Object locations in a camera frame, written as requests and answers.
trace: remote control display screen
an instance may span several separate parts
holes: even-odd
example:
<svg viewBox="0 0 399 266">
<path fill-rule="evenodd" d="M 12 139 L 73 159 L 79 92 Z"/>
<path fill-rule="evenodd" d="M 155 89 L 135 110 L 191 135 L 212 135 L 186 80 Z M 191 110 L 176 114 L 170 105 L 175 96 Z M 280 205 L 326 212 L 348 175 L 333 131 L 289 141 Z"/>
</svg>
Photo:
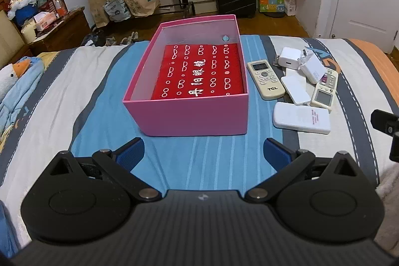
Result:
<svg viewBox="0 0 399 266">
<path fill-rule="evenodd" d="M 254 70 L 264 70 L 264 69 L 268 69 L 268 66 L 265 63 L 261 63 L 261 64 L 253 64 L 252 68 Z"/>
<path fill-rule="evenodd" d="M 331 104 L 331 99 L 332 99 L 332 95 L 331 94 L 327 94 L 323 91 L 318 91 L 317 95 L 316 95 L 316 101 L 318 101 L 319 103 L 325 104 L 327 106 L 330 106 Z"/>
</svg>

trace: colorful gift box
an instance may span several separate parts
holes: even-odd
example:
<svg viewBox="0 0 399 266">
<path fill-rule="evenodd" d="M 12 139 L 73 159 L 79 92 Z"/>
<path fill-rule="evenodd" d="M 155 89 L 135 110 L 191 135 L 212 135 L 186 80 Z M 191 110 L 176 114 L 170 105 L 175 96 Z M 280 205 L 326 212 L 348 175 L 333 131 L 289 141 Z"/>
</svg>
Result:
<svg viewBox="0 0 399 266">
<path fill-rule="evenodd" d="M 151 99 L 164 60 L 165 47 L 176 44 L 223 45 L 224 48 L 227 48 L 225 44 L 236 44 L 243 92 L 197 97 L 196 92 L 187 88 L 185 91 L 188 90 L 192 97 Z M 165 89 L 167 94 L 172 88 L 166 85 Z M 123 104 L 146 135 L 245 134 L 248 124 L 247 78 L 235 15 L 194 17 L 160 24 L 133 74 Z"/>
<path fill-rule="evenodd" d="M 258 0 L 259 12 L 284 12 L 284 0 Z"/>
</svg>

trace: gray stripe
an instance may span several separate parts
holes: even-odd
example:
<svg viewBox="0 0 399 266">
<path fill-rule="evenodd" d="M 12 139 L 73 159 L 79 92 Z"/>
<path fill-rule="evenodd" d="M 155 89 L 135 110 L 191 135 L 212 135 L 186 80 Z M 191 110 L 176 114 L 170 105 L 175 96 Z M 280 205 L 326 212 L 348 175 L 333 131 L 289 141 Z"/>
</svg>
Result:
<svg viewBox="0 0 399 266">
<path fill-rule="evenodd" d="M 392 97 L 392 94 L 390 92 L 390 90 L 388 89 L 388 87 L 386 86 L 386 84 L 384 83 L 384 81 L 382 80 L 382 77 L 380 76 L 380 74 L 378 73 L 378 71 L 376 70 L 376 67 L 374 66 L 374 64 L 372 63 L 372 61 L 370 60 L 370 58 L 362 51 L 361 48 L 359 48 L 356 44 L 352 43 L 351 41 L 344 39 L 357 53 L 359 56 L 361 56 L 361 58 L 363 59 L 364 63 L 366 64 L 366 67 L 369 69 L 370 73 L 372 74 L 372 76 L 374 77 L 374 79 L 377 82 L 377 85 L 380 87 L 380 89 L 382 90 L 382 92 L 385 95 L 385 98 L 388 101 L 388 104 L 391 107 L 392 113 L 394 113 L 395 115 L 399 115 L 399 107 L 398 104 L 396 104 L 394 98 Z"/>
<path fill-rule="evenodd" d="M 304 38 L 310 47 L 314 49 L 324 50 L 335 62 L 335 58 L 319 40 L 313 38 Z M 355 159 L 373 186 L 377 187 L 380 183 L 380 175 L 378 173 L 376 153 L 366 119 L 356 96 L 349 85 L 343 71 L 338 75 L 337 99 L 340 102 L 344 113 L 348 130 L 351 136 Z"/>
<path fill-rule="evenodd" d="M 41 98 L 47 92 L 47 89 L 51 86 L 53 81 L 58 77 L 65 65 L 69 61 L 70 57 L 75 52 L 76 48 L 60 51 L 53 61 L 49 64 L 46 71 L 41 76 L 36 89 L 32 92 L 31 96 L 25 103 L 23 109 L 17 115 L 15 124 L 17 129 L 13 127 L 8 134 L 7 141 L 4 144 L 3 151 L 0 153 L 0 179 L 1 185 L 3 185 L 5 174 L 9 163 L 11 162 L 13 155 L 17 149 L 19 139 L 21 138 L 23 131 Z"/>
<path fill-rule="evenodd" d="M 105 85 L 106 85 L 106 81 L 108 80 L 108 76 L 109 76 L 112 68 L 115 66 L 115 64 L 118 62 L 118 60 L 127 52 L 127 50 L 129 50 L 129 48 L 131 46 L 133 46 L 133 44 L 131 44 L 130 46 L 125 46 L 113 58 L 111 64 L 109 65 L 109 67 L 108 67 L 108 69 L 107 69 L 107 71 L 105 73 L 104 78 L 101 80 L 101 83 L 98 85 L 98 87 L 95 89 L 95 91 L 91 95 L 91 98 L 90 98 L 89 102 L 87 103 L 86 107 L 83 109 L 83 111 L 80 112 L 80 114 L 76 118 L 76 120 L 75 120 L 75 122 L 73 124 L 73 128 L 72 128 L 72 140 L 71 140 L 71 144 L 69 145 L 69 150 L 71 150 L 73 142 L 75 141 L 77 135 L 79 134 L 79 132 L 81 131 L 81 129 L 85 125 L 85 123 L 87 121 L 87 118 L 89 117 L 91 111 L 94 109 L 94 106 L 95 106 L 95 104 L 97 102 L 98 97 L 103 92 L 103 90 L 105 88 Z"/>
<path fill-rule="evenodd" d="M 261 40 L 263 47 L 265 48 L 266 56 L 267 59 L 272 65 L 272 62 L 276 58 L 276 50 L 274 48 L 272 40 L 265 35 L 261 35 Z M 281 79 L 281 77 L 284 77 L 284 72 L 281 68 L 275 67 L 272 65 L 272 69 L 274 70 L 276 76 Z M 284 98 L 279 98 L 278 101 L 284 101 Z M 299 138 L 298 138 L 298 132 L 294 130 L 288 130 L 288 129 L 282 129 L 283 131 L 283 145 L 285 145 L 287 148 L 296 151 L 299 149 Z"/>
</svg>

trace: plush toy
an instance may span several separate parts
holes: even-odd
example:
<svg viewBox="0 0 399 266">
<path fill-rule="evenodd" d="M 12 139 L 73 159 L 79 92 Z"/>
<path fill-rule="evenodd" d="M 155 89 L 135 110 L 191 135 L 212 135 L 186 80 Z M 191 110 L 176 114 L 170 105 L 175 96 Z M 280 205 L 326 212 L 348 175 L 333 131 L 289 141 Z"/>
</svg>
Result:
<svg viewBox="0 0 399 266">
<path fill-rule="evenodd" d="M 0 102 L 8 91 L 29 68 L 30 60 L 26 59 L 16 64 L 9 64 L 0 70 Z"/>
</svg>

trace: bed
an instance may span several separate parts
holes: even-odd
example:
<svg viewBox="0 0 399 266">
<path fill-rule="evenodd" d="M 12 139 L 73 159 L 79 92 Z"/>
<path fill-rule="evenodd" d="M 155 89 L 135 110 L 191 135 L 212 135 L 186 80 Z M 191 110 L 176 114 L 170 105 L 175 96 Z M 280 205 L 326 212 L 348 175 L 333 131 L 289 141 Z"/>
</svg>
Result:
<svg viewBox="0 0 399 266">
<path fill-rule="evenodd" d="M 346 150 L 378 186 L 394 164 L 388 159 L 392 139 L 372 128 L 370 115 L 374 109 L 399 114 L 399 72 L 384 53 L 360 40 L 243 35 L 241 43 L 246 61 L 273 62 L 284 46 L 309 47 L 340 73 L 329 135 L 275 128 L 271 117 L 277 101 L 263 101 L 247 76 L 247 134 L 148 137 L 122 104 L 148 41 L 63 50 L 51 59 L 0 153 L 0 200 L 21 247 L 30 242 L 19 212 L 21 202 L 57 152 L 69 149 L 87 157 L 102 148 L 115 150 L 134 137 L 143 139 L 145 155 L 131 172 L 164 195 L 170 188 L 236 189 L 244 194 L 276 172 L 263 156 L 268 137 L 319 157 Z M 283 70 L 274 70 L 279 77 L 284 75 Z"/>
</svg>

